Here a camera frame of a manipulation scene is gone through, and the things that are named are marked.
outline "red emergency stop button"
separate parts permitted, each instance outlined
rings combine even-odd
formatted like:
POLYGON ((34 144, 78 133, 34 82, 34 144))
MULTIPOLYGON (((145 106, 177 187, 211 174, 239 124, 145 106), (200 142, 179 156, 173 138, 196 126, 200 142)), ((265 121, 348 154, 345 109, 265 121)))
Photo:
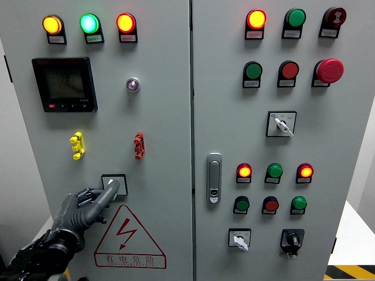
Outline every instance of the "red emergency stop button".
POLYGON ((339 81, 343 73, 343 63, 334 58, 326 59, 320 62, 316 68, 316 75, 318 76, 318 79, 327 84, 339 81))

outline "white wall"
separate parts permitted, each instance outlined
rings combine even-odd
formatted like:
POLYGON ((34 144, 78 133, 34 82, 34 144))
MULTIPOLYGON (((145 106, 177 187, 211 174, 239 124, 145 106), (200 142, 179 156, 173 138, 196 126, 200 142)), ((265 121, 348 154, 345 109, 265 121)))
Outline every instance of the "white wall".
POLYGON ((50 216, 0 40, 0 254, 6 264, 50 216))

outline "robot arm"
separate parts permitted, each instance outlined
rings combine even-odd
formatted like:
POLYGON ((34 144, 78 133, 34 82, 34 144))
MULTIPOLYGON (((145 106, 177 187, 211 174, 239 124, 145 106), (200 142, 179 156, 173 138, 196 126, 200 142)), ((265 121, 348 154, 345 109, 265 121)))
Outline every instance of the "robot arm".
POLYGON ((20 250, 0 281, 46 281, 63 273, 74 254, 84 248, 84 231, 95 222, 106 223, 101 213, 119 186, 114 180, 105 190, 85 189, 68 195, 57 211, 52 229, 20 250))

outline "warning sign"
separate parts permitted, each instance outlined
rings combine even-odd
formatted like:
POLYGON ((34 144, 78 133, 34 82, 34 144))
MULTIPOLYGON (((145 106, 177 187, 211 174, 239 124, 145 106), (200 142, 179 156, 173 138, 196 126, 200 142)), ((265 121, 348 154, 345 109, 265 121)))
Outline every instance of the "warning sign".
POLYGON ((126 205, 121 205, 94 252, 106 268, 166 269, 166 256, 126 205))

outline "red push button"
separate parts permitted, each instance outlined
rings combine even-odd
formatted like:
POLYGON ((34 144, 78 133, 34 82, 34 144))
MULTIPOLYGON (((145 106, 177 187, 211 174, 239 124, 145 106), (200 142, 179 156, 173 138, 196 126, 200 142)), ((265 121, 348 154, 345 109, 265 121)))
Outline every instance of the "red push button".
POLYGON ((316 69, 318 79, 328 84, 339 81, 343 73, 343 63, 334 58, 324 60, 316 69))
POLYGON ((343 8, 329 8, 323 17, 327 25, 332 28, 339 28, 346 20, 346 12, 343 8))

